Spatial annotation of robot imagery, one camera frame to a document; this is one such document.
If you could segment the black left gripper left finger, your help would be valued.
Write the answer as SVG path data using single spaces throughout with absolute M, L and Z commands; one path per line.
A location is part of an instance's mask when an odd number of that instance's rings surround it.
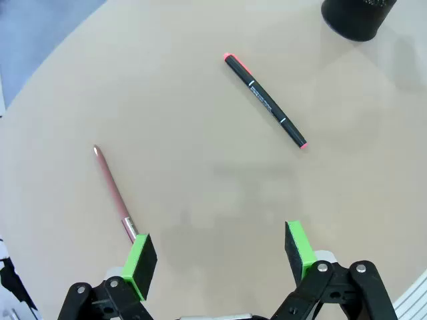
M 59 319 L 151 319 L 142 302 L 147 299 L 157 254 L 149 234 L 138 235 L 120 275 L 98 286 L 79 282 L 70 286 Z

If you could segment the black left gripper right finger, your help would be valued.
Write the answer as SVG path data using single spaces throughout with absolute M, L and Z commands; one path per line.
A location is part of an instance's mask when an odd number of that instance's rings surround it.
M 371 261 L 345 268 L 316 257 L 299 221 L 285 223 L 284 249 L 296 288 L 272 319 L 315 319 L 325 304 L 340 306 L 347 319 L 396 319 L 389 294 Z

